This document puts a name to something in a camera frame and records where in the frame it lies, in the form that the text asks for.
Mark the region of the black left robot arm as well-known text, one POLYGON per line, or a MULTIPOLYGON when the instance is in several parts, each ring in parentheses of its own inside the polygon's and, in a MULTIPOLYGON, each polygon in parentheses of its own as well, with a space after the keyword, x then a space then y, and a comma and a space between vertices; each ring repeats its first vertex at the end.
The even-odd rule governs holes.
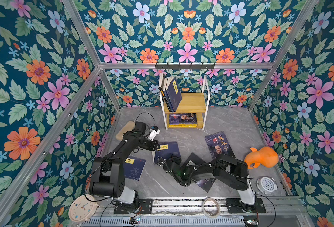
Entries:
POLYGON ((156 151, 158 141, 145 135, 147 125, 136 122, 134 128, 123 134, 121 142, 102 158, 96 158, 89 177, 89 193, 100 197, 112 197, 115 200, 132 204, 137 199, 137 192, 125 185, 123 165, 135 149, 156 151))

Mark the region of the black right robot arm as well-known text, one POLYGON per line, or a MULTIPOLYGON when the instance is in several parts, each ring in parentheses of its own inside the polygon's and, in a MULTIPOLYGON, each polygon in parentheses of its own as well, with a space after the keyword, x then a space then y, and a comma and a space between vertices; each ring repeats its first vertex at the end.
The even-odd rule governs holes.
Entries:
POLYGON ((170 159, 158 158, 158 164, 170 174, 181 186, 188 187, 203 179, 215 178, 232 189, 238 191, 240 203, 244 206, 256 204, 256 193, 252 189, 248 175, 248 165, 236 158, 219 154, 208 163, 197 165, 180 165, 181 158, 171 156, 170 159))

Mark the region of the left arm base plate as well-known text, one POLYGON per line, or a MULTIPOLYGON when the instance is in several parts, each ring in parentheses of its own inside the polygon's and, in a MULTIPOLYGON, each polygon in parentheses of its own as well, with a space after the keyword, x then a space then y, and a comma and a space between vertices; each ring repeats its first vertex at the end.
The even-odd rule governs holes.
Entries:
POLYGON ((114 214, 151 214, 153 207, 152 199, 138 199, 133 203, 117 202, 114 209, 114 214))

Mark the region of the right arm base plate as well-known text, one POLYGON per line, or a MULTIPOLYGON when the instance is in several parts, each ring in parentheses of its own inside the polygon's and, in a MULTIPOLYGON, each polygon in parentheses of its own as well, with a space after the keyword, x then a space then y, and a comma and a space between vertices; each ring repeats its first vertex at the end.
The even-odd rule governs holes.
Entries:
POLYGON ((239 198, 226 198, 226 207, 229 213, 266 213, 262 199, 256 199, 254 205, 247 205, 239 198))

